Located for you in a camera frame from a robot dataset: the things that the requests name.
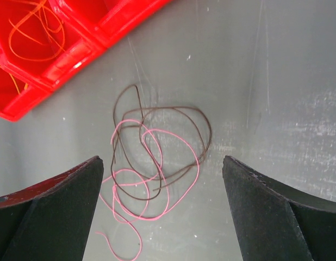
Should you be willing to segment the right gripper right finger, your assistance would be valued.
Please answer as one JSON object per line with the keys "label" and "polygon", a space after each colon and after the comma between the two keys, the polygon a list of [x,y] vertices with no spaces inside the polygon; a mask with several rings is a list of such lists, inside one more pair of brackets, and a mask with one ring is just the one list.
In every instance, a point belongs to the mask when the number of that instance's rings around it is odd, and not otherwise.
{"label": "right gripper right finger", "polygon": [[243,260],[336,260],[336,202],[231,156],[222,175]]}

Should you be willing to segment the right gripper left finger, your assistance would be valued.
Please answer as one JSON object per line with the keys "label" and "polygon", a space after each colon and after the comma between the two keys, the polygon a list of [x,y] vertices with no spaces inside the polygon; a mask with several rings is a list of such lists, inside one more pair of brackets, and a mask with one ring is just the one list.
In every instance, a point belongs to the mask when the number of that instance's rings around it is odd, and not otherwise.
{"label": "right gripper left finger", "polygon": [[0,197],[0,260],[82,260],[104,174],[92,157]]}

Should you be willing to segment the red four-compartment bin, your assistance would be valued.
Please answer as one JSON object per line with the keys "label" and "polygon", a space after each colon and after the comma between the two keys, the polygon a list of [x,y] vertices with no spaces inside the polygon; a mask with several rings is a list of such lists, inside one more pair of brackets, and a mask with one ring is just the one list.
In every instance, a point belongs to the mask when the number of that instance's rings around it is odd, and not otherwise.
{"label": "red four-compartment bin", "polygon": [[17,121],[165,1],[0,1],[0,117]]}

